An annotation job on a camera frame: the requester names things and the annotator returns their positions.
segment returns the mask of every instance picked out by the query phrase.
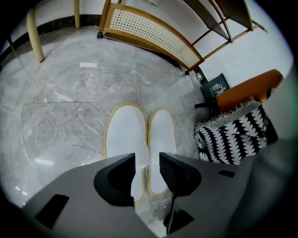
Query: black rectangular slot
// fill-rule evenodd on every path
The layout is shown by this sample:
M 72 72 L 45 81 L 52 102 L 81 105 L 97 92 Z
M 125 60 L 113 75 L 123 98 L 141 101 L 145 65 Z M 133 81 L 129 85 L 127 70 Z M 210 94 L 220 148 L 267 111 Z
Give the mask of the black rectangular slot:
M 55 194 L 35 216 L 36 220 L 52 229 L 68 200 L 67 196 Z
M 221 175 L 230 177 L 230 178 L 234 177 L 234 175 L 235 175 L 234 172 L 227 171 L 227 170 L 221 170 L 221 171 L 219 171 L 218 173 L 221 174 Z

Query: chair backrest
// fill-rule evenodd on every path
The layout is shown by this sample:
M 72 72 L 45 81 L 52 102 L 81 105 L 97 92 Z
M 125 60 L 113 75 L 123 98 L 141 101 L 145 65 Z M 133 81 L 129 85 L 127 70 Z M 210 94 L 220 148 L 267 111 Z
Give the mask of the chair backrest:
M 250 96 L 256 101 L 265 103 L 268 89 L 276 88 L 282 80 L 282 74 L 276 69 L 248 79 L 218 95 L 216 97 L 218 108 L 221 112 L 232 110 Z

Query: black baseboard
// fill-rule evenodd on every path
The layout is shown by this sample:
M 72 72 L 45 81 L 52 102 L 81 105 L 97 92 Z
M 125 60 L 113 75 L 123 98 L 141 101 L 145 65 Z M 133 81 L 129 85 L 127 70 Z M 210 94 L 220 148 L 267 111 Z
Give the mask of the black baseboard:
M 86 14 L 80 15 L 81 26 L 98 26 L 99 20 L 101 15 L 94 15 L 94 14 Z M 43 35 L 49 32 L 53 32 L 56 30 L 64 29 L 67 27 L 75 27 L 75 17 L 63 17 L 60 19 L 56 19 L 45 24 L 42 24 L 37 27 L 37 32 L 39 35 Z M 29 41 L 28 33 L 23 34 L 17 40 L 13 42 L 13 46 L 15 49 L 20 47 L 21 45 L 25 44 Z M 1 55 L 0 55 L 0 63 L 12 53 L 11 47 L 8 47 Z

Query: white slipper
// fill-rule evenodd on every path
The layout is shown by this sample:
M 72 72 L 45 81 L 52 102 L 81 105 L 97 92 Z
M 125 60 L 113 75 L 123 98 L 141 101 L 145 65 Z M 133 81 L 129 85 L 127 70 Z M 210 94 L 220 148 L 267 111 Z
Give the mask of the white slipper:
M 176 154 L 174 122 L 167 109 L 157 109 L 151 116 L 147 141 L 152 161 L 149 167 L 148 188 L 153 194 L 159 194 L 167 188 L 159 172 L 159 153 L 170 152 Z
M 142 169 L 151 163 L 146 138 L 147 122 L 139 105 L 122 104 L 112 112 L 103 139 L 104 157 L 135 153 L 135 177 L 131 184 L 135 202 L 144 194 Z

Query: woven cane panel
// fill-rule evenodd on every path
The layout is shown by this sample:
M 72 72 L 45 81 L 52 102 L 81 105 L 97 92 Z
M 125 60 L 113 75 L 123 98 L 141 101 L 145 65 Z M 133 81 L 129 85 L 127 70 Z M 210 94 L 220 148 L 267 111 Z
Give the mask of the woven cane panel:
M 187 44 L 167 28 L 130 11 L 115 8 L 109 28 L 148 40 L 174 55 L 189 68 L 200 60 Z

